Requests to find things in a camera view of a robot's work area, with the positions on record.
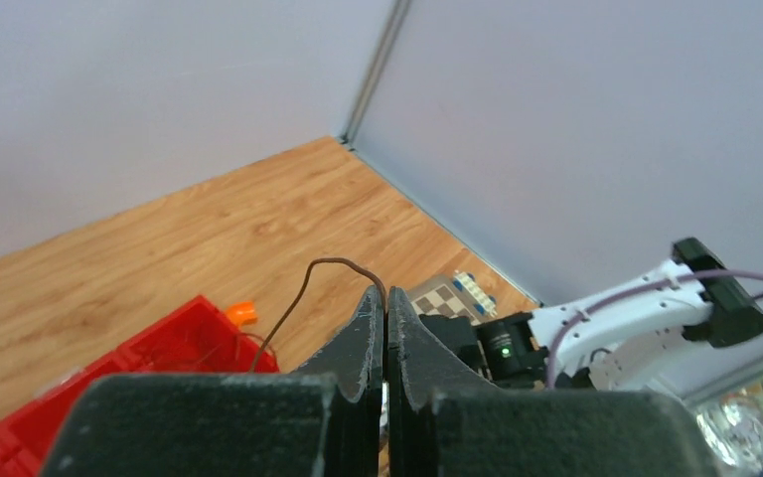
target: brown cable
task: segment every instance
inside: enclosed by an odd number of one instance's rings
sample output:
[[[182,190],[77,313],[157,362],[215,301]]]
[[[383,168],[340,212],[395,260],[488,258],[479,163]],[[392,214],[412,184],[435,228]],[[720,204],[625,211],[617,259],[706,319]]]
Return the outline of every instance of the brown cable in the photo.
[[[384,312],[384,316],[387,316],[387,294],[384,291],[384,283],[382,283],[382,280],[378,276],[366,268],[358,266],[355,262],[347,258],[342,258],[339,256],[315,258],[314,260],[311,260],[311,263],[308,264],[308,268],[305,270],[305,278],[303,279],[303,284],[300,286],[300,291],[297,293],[296,298],[294,298],[294,301],[291,302],[291,304],[288,306],[288,309],[285,310],[285,313],[282,314],[282,317],[279,318],[279,321],[277,321],[273,326],[273,329],[270,330],[270,333],[267,334],[267,337],[264,338],[264,341],[261,342],[261,346],[258,347],[258,351],[255,352],[255,357],[253,357],[252,364],[250,365],[249,369],[250,373],[255,371],[255,367],[258,365],[259,360],[261,360],[261,355],[264,354],[264,351],[270,345],[270,341],[273,339],[273,335],[279,331],[282,323],[285,322],[285,320],[288,318],[291,312],[294,311],[294,308],[296,308],[297,304],[300,302],[300,299],[302,298],[302,295],[305,293],[305,289],[308,286],[308,280],[311,278],[311,270],[314,268],[314,265],[317,265],[318,263],[341,263],[342,265],[346,265],[351,268],[355,273],[369,278],[381,295],[381,309]]]

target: orange object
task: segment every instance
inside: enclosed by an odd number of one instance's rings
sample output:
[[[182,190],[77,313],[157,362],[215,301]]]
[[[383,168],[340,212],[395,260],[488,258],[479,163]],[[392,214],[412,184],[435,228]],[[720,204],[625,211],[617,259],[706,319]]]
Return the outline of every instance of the orange object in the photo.
[[[253,325],[258,321],[255,305],[251,301],[242,301],[227,308],[227,318],[238,328],[244,325]]]

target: white panel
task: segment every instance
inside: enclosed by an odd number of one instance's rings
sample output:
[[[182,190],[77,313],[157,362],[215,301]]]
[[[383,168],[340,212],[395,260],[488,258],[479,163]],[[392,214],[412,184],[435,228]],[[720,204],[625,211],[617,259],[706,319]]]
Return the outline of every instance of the white panel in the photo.
[[[339,131],[354,3],[0,1],[0,254]]]
[[[763,271],[763,2],[413,2],[355,145],[549,304],[691,235]],[[682,393],[762,355],[666,379]]]

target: red object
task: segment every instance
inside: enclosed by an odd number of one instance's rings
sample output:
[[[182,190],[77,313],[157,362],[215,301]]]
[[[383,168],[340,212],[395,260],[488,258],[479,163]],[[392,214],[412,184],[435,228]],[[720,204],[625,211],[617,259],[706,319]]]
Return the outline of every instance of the red object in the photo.
[[[245,373],[259,345],[203,296],[0,421],[0,477],[36,475],[72,404],[94,380],[114,373]],[[265,353],[257,373],[278,373]]]

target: wood grain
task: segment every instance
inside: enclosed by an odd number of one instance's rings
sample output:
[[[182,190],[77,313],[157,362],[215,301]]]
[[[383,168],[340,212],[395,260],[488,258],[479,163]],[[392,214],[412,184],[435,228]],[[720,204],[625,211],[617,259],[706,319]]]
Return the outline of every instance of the wood grain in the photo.
[[[0,418],[69,370],[204,294],[254,300],[264,334],[307,263],[351,258],[405,289],[462,269],[509,313],[534,305],[332,138],[278,154],[0,258]],[[274,339],[295,368],[347,320],[368,281],[315,269]]]

